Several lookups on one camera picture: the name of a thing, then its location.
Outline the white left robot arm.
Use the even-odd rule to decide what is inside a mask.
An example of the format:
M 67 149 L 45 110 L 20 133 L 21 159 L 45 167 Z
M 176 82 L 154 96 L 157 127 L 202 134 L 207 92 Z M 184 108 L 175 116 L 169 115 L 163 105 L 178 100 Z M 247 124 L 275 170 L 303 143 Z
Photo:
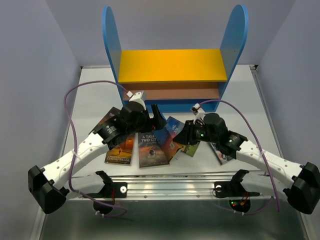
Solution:
M 130 101 L 107 120 L 99 123 L 80 144 L 76 143 L 58 160 L 28 170 L 28 189 L 45 214 L 58 210 L 72 193 L 92 199 L 72 186 L 72 176 L 92 160 L 122 144 L 129 135 L 163 129 L 167 121 L 158 106 L 151 106 L 149 116 L 144 103 Z

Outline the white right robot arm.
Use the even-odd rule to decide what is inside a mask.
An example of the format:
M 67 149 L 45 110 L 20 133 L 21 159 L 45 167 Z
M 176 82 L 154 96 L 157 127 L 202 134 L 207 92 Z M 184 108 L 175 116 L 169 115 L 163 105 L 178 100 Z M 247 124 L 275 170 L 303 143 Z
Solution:
M 202 119 L 187 120 L 173 138 L 182 145 L 213 143 L 226 157 L 231 157 L 263 171 L 262 175 L 238 170 L 231 180 L 218 181 L 212 191 L 216 198 L 244 198 L 260 195 L 286 200 L 297 211 L 310 215 L 320 201 L 320 171 L 316 165 L 291 162 L 262 149 L 245 136 L 227 128 L 217 113 Z

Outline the Animal Farm book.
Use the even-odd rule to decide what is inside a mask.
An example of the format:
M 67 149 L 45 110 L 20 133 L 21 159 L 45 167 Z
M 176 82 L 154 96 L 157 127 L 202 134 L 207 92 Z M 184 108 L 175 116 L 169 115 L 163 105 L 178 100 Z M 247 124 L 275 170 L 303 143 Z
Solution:
M 172 138 L 176 137 L 184 128 L 184 123 L 179 121 L 178 119 L 169 116 L 167 119 L 168 123 L 168 131 Z M 185 144 L 180 144 L 177 142 L 173 142 L 177 146 L 181 147 L 181 151 L 185 154 L 187 154 L 190 157 L 193 157 L 198 149 L 199 143 L 195 145 L 185 145 Z

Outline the Jane Eyre book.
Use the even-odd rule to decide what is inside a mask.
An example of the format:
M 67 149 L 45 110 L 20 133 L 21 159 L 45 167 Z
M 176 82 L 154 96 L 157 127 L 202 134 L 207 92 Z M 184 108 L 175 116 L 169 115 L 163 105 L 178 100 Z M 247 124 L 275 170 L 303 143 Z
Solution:
M 176 134 L 171 130 L 168 124 L 164 128 L 154 131 L 154 135 L 168 162 L 175 159 L 176 155 L 179 152 L 182 152 L 186 147 L 183 144 L 173 141 Z

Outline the A Tale of Two Cities book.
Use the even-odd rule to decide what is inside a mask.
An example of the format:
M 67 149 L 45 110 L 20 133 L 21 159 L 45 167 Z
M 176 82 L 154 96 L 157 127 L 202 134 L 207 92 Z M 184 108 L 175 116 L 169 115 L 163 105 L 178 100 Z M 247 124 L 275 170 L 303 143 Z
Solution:
M 152 132 L 138 133 L 139 168 L 168 165 L 169 161 Z

